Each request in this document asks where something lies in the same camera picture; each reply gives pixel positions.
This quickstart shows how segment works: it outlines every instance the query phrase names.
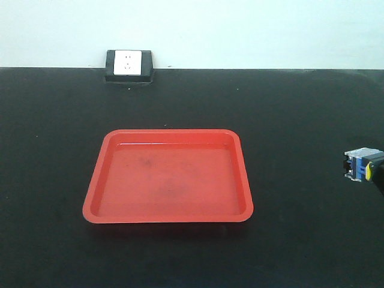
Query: white wall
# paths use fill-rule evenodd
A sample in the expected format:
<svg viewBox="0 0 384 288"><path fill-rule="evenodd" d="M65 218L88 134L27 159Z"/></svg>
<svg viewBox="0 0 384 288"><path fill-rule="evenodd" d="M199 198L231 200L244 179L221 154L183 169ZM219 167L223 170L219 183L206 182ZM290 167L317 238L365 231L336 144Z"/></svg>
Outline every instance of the white wall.
<svg viewBox="0 0 384 288"><path fill-rule="evenodd" d="M384 69L384 0L0 0L0 66Z"/></svg>

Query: black table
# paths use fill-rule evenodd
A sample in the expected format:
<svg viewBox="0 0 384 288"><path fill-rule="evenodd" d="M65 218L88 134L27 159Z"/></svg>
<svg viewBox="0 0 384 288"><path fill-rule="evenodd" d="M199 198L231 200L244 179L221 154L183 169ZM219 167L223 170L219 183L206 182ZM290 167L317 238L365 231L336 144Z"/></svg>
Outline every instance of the black table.
<svg viewBox="0 0 384 288"><path fill-rule="evenodd" d="M384 72L0 69L0 287L384 287L384 198L343 152L384 148ZM119 128L242 140L244 223L94 225L82 205Z"/></svg>

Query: electrical outlet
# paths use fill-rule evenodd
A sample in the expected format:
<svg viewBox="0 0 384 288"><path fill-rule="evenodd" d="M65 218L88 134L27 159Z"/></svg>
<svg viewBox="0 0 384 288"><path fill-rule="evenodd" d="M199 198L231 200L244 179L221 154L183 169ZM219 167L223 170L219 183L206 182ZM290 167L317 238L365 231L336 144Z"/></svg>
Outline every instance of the electrical outlet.
<svg viewBox="0 0 384 288"><path fill-rule="evenodd" d="M108 50L106 83L145 86L153 81L154 66L150 50Z"/></svg>
<svg viewBox="0 0 384 288"><path fill-rule="evenodd" d="M141 75L142 52L138 50L116 50L114 75Z"/></svg>

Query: yellow part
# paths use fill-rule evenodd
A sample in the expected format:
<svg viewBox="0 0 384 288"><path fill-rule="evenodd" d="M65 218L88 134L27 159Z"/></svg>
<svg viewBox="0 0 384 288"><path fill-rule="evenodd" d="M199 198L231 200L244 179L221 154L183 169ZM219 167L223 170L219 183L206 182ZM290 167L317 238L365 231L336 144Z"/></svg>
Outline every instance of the yellow part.
<svg viewBox="0 0 384 288"><path fill-rule="evenodd" d="M371 177L372 177L372 171L371 171L371 163L372 162L369 162L368 165L365 167L365 178L367 181L371 181Z"/></svg>

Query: red tray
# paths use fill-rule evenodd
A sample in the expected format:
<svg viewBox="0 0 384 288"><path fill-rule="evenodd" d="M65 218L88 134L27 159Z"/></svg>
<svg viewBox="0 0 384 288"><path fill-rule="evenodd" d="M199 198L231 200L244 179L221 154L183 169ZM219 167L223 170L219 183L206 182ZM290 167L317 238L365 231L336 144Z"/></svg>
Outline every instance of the red tray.
<svg viewBox="0 0 384 288"><path fill-rule="evenodd" d="M229 130L116 130L101 146L83 206L92 223L241 222L253 203Z"/></svg>

